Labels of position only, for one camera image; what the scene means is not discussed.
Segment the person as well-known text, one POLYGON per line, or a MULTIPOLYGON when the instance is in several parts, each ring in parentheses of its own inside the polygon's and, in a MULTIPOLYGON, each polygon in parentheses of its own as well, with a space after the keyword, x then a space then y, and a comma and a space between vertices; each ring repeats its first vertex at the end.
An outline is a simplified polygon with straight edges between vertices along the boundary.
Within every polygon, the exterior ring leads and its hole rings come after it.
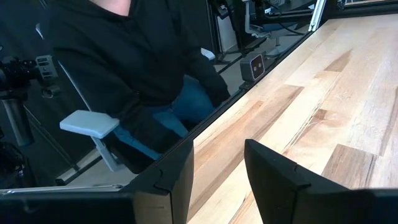
POLYGON ((179 0, 54 0, 41 22, 92 111, 119 120, 110 143, 140 172, 229 98, 179 0))

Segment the silver aluminium rail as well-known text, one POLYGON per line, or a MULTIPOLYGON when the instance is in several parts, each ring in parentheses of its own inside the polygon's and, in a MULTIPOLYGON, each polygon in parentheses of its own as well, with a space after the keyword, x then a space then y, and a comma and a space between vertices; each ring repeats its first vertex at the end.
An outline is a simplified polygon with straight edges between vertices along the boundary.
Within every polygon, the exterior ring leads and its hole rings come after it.
POLYGON ((0 189, 0 195, 29 194, 29 193, 60 193, 60 192, 117 192, 125 185, 94 185, 94 186, 61 186, 61 187, 32 187, 20 189, 0 189))
POLYGON ((319 28, 326 1, 327 0, 317 0, 315 3, 312 19, 308 28, 310 32, 315 32, 319 28))

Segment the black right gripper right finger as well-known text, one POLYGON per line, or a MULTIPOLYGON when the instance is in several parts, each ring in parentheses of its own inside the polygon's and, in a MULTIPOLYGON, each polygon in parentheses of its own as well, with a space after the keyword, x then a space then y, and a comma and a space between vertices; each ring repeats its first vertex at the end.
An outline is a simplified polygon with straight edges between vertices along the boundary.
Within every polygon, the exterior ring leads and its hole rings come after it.
POLYGON ((263 224, 354 224, 347 188, 253 139, 244 143, 246 170, 263 224))

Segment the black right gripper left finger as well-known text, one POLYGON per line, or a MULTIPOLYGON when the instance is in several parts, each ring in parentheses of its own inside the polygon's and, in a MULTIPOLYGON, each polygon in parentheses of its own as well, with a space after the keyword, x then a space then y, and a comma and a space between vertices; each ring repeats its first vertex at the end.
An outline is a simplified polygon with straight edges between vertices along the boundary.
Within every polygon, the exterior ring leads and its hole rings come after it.
POLYGON ((186 139, 125 186, 132 194, 134 224, 186 224, 193 166, 193 141, 186 139))

